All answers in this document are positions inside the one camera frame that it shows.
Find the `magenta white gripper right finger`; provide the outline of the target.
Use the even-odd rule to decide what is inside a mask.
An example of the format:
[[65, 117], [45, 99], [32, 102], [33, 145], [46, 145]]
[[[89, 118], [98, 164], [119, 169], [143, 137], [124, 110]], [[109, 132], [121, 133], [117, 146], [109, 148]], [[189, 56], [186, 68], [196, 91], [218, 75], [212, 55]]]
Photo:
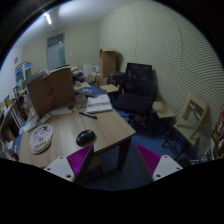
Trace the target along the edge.
[[158, 155], [157, 153], [143, 147], [136, 145], [138, 152], [145, 164], [149, 174], [154, 181], [166, 177], [172, 173], [180, 171], [182, 167], [173, 160], [169, 155]]

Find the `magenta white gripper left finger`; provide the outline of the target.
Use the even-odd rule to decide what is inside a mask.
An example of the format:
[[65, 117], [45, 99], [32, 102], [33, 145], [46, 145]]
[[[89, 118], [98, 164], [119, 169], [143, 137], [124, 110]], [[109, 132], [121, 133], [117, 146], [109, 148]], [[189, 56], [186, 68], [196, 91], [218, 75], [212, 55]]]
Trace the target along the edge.
[[90, 144], [67, 157], [59, 156], [45, 168], [45, 171], [67, 181], [80, 183], [87, 173], [93, 154], [94, 147]]

